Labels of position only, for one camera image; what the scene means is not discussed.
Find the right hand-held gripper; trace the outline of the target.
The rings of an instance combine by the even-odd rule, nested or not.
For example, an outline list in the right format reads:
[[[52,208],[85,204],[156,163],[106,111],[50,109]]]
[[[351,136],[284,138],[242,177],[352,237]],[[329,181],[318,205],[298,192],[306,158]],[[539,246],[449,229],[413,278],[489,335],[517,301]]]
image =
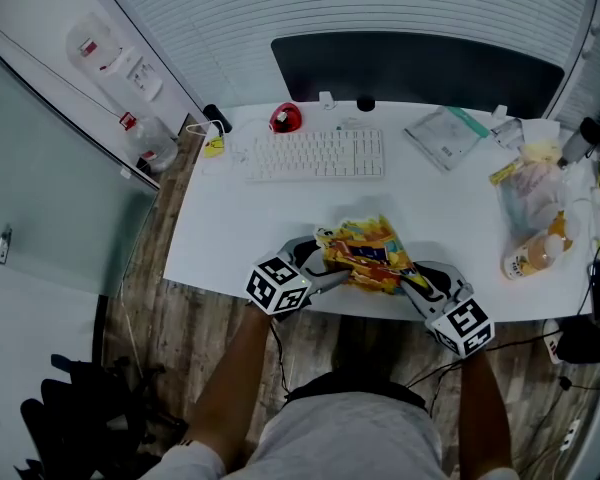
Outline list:
[[[459,358],[468,358],[495,337],[494,322],[478,303],[473,286],[447,263],[416,261],[424,283],[402,278],[401,287],[434,339]],[[469,293],[444,306],[444,294]]]

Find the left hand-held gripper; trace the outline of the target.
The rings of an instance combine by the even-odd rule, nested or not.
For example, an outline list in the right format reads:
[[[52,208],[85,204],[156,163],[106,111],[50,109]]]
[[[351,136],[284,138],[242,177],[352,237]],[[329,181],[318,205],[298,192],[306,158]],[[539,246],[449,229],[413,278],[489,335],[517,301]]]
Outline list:
[[[278,316],[310,304],[310,296],[323,294],[347,281],[351,269],[313,272],[306,262],[321,247],[313,235],[287,241],[276,253],[267,253],[252,264],[245,284],[250,302],[265,314]]]

